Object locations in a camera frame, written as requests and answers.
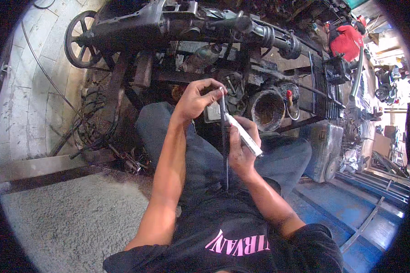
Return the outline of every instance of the tile floor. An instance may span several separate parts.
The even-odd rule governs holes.
[[[38,2],[40,6],[51,3]],[[98,11],[104,3],[105,0],[56,0],[48,9],[30,7],[22,19],[40,63],[75,107],[80,103],[84,69],[75,68],[68,61],[64,34],[77,14]],[[46,156],[74,117],[70,106],[38,67],[21,25],[15,29],[9,65],[12,70],[0,93],[0,164]],[[60,154],[73,149],[66,144]]]

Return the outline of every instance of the black t-shirt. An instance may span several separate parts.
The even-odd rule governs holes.
[[[341,272],[343,257],[329,229],[306,225],[281,237],[250,196],[224,192],[182,211],[171,245],[145,245],[108,257],[109,273]]]

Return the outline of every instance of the hand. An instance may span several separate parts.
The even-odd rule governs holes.
[[[245,117],[234,116],[251,138],[261,147],[261,139],[258,134],[257,124]],[[242,142],[238,129],[234,126],[230,128],[230,154],[229,164],[234,172],[241,178],[245,179],[252,174],[254,169],[255,155]]]
[[[201,92],[203,93],[207,87],[212,87],[213,91],[201,96]],[[179,102],[176,104],[172,118],[181,123],[190,122],[202,113],[205,106],[220,99],[227,92],[225,86],[215,79],[210,78],[192,82],[187,86],[184,94],[182,94]]]

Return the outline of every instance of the workshop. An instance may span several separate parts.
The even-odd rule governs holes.
[[[0,59],[0,205],[22,272],[383,261],[410,204],[410,53],[377,1],[22,9]]]

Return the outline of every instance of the white marker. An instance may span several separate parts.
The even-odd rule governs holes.
[[[245,131],[245,129],[238,123],[238,121],[233,118],[229,113],[225,113],[226,121],[231,125],[235,126],[240,132],[241,140],[246,144],[246,146],[251,150],[255,156],[263,156],[263,151],[258,147],[251,136]]]

